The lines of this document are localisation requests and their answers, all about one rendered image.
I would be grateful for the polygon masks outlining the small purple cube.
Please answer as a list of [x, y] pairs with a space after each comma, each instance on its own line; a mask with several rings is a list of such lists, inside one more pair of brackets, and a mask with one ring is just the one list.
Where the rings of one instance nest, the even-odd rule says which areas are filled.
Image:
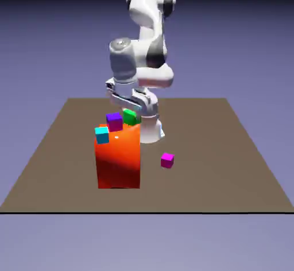
[[123, 118], [120, 113], [106, 114], [106, 122], [109, 132], [121, 131], [123, 129]]

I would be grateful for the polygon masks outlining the small green cube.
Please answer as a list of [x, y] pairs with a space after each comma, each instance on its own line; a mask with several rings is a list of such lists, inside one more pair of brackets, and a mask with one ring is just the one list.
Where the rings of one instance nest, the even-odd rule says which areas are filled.
[[135, 111], [124, 109], [123, 110], [123, 122], [129, 126], [134, 126], [141, 123], [141, 118]]

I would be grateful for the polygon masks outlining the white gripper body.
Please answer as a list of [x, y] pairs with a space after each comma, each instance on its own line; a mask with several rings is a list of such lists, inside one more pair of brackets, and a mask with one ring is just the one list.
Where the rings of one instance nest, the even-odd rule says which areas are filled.
[[140, 113], [142, 111], [142, 106], [139, 103], [137, 103], [131, 99], [128, 99], [128, 98], [123, 98], [123, 97], [117, 95], [116, 93], [110, 94], [110, 100], [114, 104], [120, 106], [123, 109], [129, 109], [129, 110], [135, 111], [137, 113]]

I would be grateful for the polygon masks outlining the small magenta cube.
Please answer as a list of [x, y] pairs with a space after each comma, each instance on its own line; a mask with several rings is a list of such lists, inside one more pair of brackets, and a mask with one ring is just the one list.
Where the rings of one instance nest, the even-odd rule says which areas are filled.
[[161, 166], [163, 168], [172, 168], [174, 164], [174, 158], [174, 154], [163, 153], [163, 155], [161, 156]]

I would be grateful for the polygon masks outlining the large orange box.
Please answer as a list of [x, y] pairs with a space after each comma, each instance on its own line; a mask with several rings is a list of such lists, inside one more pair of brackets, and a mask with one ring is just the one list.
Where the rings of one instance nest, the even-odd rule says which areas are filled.
[[140, 188], [140, 128], [124, 124], [109, 133], [109, 143], [94, 142], [98, 188]]

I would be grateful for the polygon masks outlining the small cyan cube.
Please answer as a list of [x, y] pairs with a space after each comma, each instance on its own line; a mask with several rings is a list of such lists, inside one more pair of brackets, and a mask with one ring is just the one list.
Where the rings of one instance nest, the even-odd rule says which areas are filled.
[[109, 143], [109, 128], [107, 126], [96, 127], [95, 136], [98, 145]]

